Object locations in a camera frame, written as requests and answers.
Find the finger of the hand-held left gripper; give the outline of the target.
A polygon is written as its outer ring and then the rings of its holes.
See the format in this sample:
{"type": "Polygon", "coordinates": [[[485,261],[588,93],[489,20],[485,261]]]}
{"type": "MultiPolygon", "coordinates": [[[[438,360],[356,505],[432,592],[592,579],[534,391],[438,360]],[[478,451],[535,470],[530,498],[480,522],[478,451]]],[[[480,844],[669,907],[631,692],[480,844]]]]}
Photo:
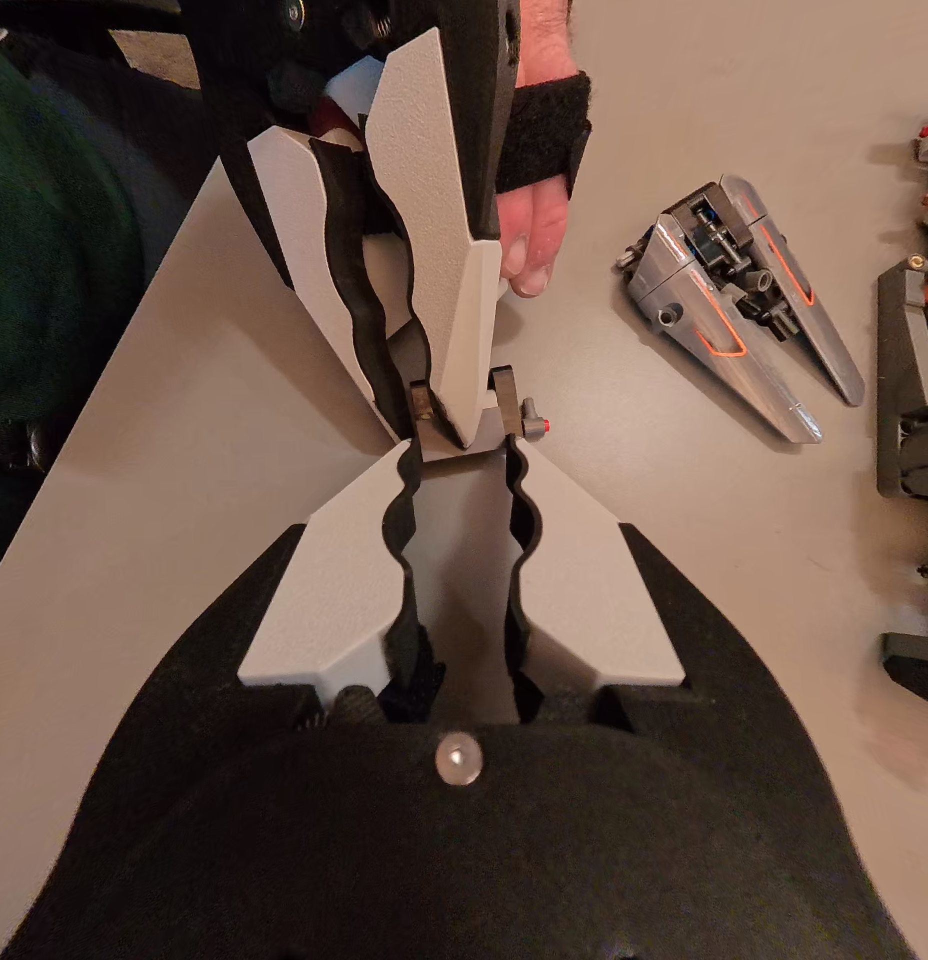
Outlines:
{"type": "Polygon", "coordinates": [[[388,344],[388,322],[410,318],[397,305],[407,266],[396,238],[372,241],[380,296],[365,261],[362,153],[272,126],[252,140],[250,154],[294,293],[393,441],[411,439],[406,388],[388,344]]]}
{"type": "Polygon", "coordinates": [[[409,307],[429,349],[428,386],[461,448],[478,437],[501,245],[468,222],[438,28],[387,55],[363,126],[374,180],[409,245],[409,307]]]}

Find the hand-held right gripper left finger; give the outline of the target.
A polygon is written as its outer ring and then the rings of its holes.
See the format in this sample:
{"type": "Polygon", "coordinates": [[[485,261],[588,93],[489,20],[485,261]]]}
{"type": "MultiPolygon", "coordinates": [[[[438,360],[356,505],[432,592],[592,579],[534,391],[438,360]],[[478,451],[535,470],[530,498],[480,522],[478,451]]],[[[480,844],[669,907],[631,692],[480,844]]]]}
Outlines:
{"type": "Polygon", "coordinates": [[[418,441],[405,439],[314,511],[240,664],[247,687],[410,688],[420,624],[403,552],[415,533],[418,441]]]}

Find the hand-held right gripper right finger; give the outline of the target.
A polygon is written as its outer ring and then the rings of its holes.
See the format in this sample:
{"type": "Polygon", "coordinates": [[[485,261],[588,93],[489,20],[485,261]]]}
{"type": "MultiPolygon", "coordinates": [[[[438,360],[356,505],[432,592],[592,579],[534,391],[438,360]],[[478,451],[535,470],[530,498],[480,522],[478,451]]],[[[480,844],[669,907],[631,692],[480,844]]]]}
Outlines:
{"type": "Polygon", "coordinates": [[[524,438],[506,441],[520,547],[505,660],[538,690],[678,687],[686,677],[617,517],[524,438]]]}

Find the grey plate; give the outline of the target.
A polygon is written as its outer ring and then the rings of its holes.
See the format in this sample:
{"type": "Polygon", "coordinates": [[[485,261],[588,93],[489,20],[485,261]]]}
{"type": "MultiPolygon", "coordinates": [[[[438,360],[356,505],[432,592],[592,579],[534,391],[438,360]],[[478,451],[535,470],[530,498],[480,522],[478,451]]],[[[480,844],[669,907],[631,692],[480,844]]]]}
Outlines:
{"type": "Polygon", "coordinates": [[[424,463],[450,461],[490,452],[498,449],[506,438],[502,413],[496,403],[481,410],[474,440],[467,447],[458,443],[451,426],[438,414],[431,418],[417,418],[415,426],[424,463]]]}

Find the small yellow-axle lego assembly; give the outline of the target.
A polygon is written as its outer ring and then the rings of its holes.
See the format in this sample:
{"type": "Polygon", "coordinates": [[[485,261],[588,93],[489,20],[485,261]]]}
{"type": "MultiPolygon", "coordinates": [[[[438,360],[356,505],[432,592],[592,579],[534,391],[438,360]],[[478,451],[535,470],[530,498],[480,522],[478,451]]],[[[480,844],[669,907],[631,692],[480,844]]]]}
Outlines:
{"type": "MultiPolygon", "coordinates": [[[[450,422],[446,419],[439,408],[438,401],[425,380],[413,381],[409,386],[409,400],[413,414],[414,426],[417,419],[430,419],[437,414],[453,431],[458,444],[464,448],[458,440],[450,422]]],[[[489,372],[489,388],[485,391],[482,400],[482,409],[486,406],[496,404],[500,410],[504,424],[505,444],[506,437],[510,434],[522,436],[521,429],[521,406],[518,401],[514,371],[511,366],[493,367],[489,372]]]]}

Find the grey pointed lego wing assembly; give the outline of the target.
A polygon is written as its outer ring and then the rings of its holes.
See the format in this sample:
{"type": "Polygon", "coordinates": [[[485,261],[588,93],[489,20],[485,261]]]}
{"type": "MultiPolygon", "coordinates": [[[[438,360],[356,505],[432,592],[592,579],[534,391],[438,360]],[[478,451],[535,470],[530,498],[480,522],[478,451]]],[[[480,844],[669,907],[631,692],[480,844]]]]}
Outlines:
{"type": "Polygon", "coordinates": [[[669,337],[794,445],[823,434],[769,354],[796,339],[842,401],[860,407],[865,380],[789,240],[753,184],[723,174],[681,198],[617,258],[628,297],[669,337]]]}

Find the partly built lego model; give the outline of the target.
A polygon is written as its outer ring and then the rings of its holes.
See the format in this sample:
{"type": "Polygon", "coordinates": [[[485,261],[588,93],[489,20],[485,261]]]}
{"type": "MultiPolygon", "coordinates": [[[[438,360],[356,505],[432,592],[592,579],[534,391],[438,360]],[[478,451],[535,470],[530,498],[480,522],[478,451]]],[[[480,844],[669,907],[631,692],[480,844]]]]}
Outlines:
{"type": "Polygon", "coordinates": [[[928,502],[928,125],[912,140],[926,177],[921,246],[877,281],[878,492],[928,502]]]}

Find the person's left hand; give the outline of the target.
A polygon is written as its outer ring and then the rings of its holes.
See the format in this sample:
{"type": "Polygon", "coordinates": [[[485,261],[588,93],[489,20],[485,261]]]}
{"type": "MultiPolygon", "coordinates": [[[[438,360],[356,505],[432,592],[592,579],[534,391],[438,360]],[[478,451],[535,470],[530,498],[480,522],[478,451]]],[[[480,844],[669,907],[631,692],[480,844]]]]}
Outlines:
{"type": "MultiPolygon", "coordinates": [[[[517,87],[534,87],[578,74],[568,1],[520,2],[517,87]]],[[[502,247],[500,276],[523,299],[548,286],[563,243],[569,197],[561,175],[498,194],[502,247]]]]}

